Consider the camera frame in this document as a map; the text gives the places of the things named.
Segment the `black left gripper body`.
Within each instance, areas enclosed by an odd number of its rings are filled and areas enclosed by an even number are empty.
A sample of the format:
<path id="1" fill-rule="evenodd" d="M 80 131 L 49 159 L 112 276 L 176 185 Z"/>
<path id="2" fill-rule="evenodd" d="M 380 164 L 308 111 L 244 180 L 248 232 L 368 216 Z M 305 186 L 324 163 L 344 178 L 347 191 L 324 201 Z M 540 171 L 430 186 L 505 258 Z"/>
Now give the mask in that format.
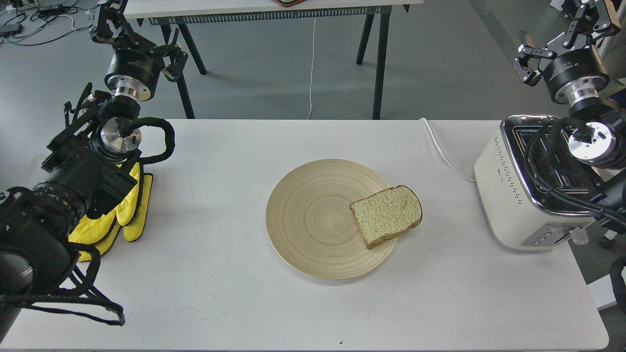
<path id="1" fill-rule="evenodd" d="M 165 62 L 131 49 L 117 49 L 105 76 L 105 84 L 114 96 L 125 96 L 136 102 L 154 97 L 159 74 Z"/>

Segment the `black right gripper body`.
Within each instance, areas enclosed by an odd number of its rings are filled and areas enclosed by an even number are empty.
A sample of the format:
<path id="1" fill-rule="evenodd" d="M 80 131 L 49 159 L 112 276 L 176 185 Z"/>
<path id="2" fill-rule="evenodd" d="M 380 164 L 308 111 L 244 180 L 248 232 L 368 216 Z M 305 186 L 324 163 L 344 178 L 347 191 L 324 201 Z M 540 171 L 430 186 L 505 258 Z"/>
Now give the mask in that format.
<path id="1" fill-rule="evenodd" d="M 596 46 L 582 47 L 555 58 L 543 70 L 552 102 L 571 107 L 586 98 L 599 97 L 609 75 Z"/>

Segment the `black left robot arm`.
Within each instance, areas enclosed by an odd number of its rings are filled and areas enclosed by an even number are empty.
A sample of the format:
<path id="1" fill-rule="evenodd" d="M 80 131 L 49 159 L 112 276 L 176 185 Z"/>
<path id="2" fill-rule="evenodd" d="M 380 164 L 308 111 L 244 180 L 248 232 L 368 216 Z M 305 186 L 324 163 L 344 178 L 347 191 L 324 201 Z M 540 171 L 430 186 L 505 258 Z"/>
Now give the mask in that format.
<path id="1" fill-rule="evenodd" d="M 48 178 L 33 189 L 13 187 L 1 194 L 1 334 L 23 309 L 68 314 L 49 303 L 101 306 L 116 314 L 102 319 L 125 323 L 123 308 L 94 286 L 100 269 L 95 245 L 71 242 L 83 218 L 97 219 L 119 205 L 137 185 L 135 163 L 170 158 L 175 132 L 170 123 L 140 118 L 139 103 L 154 97 L 159 74 L 181 78 L 187 54 L 175 40 L 158 46 L 135 33 L 124 16 L 125 0 L 107 0 L 90 31 L 96 43 L 110 44 L 108 91 L 87 84 L 73 109 L 65 109 L 65 129 L 48 145 L 42 169 Z"/>

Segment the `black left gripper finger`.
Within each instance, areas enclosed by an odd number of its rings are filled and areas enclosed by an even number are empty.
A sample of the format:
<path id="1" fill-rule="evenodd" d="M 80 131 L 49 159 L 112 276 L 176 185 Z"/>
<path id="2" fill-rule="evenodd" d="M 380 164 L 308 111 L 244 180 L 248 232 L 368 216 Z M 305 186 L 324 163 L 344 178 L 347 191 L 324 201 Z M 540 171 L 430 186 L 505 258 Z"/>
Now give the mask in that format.
<path id="1" fill-rule="evenodd" d="M 183 70 L 188 54 L 183 51 L 177 42 L 155 46 L 149 49 L 149 57 L 154 61 L 156 69 L 169 82 L 176 82 L 183 76 Z"/>
<path id="2" fill-rule="evenodd" d="M 127 3 L 127 0 L 106 0 L 100 6 L 96 25 L 91 29 L 93 42 L 109 44 L 114 49 L 135 47 L 135 32 L 124 15 Z"/>

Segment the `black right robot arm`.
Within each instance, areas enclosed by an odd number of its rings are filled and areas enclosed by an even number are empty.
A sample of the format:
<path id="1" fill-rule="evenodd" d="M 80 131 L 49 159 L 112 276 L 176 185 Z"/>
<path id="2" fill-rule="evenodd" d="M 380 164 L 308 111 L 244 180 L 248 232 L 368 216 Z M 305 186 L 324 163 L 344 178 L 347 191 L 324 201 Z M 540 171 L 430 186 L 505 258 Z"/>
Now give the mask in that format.
<path id="1" fill-rule="evenodd" d="M 618 34 L 621 27 L 609 0 L 566 0 L 562 11 L 569 27 L 543 47 L 535 47 L 525 31 L 514 58 L 519 80 L 535 86 L 545 82 L 552 102 L 569 106 L 569 116 L 546 122 L 530 138 L 523 154 L 522 173 L 547 198 L 580 210 L 599 225 L 625 234 L 625 110 L 601 97 L 609 75 L 596 42 Z M 537 170 L 534 153 L 548 134 L 548 165 L 588 189 L 585 196 L 566 194 Z"/>

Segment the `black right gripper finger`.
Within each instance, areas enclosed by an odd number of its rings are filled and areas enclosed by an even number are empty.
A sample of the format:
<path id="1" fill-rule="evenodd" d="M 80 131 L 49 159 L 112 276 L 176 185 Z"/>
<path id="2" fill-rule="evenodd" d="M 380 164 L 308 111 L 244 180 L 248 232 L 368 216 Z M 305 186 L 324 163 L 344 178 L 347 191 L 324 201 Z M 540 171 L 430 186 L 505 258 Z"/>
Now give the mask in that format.
<path id="1" fill-rule="evenodd" d="M 583 46 L 592 45 L 622 29 L 610 0 L 564 0 L 561 10 L 571 19 L 562 42 L 567 49 L 574 47 L 579 37 L 584 39 Z"/>
<path id="2" fill-rule="evenodd" d="M 543 68 L 539 66 L 532 68 L 529 65 L 531 60 L 547 60 L 551 62 L 557 58 L 557 53 L 548 50 L 546 47 L 535 47 L 532 36 L 526 31 L 519 31 L 519 40 L 521 41 L 518 47 L 518 54 L 514 58 L 514 70 L 518 74 L 519 80 L 528 86 L 534 87 L 541 79 Z"/>

